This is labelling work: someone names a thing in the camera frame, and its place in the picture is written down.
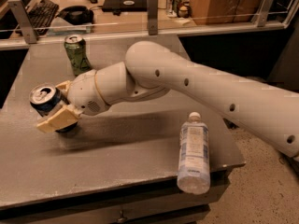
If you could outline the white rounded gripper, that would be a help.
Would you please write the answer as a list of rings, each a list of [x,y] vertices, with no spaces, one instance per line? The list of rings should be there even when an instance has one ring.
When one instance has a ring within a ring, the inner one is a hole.
[[[77,76],[72,82],[64,81],[56,85],[72,105],[58,105],[41,119],[36,127],[42,133],[68,132],[73,129],[83,113],[95,116],[109,110],[108,105],[96,86],[96,71],[91,70]]]

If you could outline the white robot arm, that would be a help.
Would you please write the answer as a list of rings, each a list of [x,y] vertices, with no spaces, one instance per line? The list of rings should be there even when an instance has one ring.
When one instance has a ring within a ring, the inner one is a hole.
[[[66,128],[120,102],[141,102],[179,91],[298,160],[299,95],[186,60],[150,41],[134,43],[125,59],[57,86],[58,103],[37,125],[44,133]]]

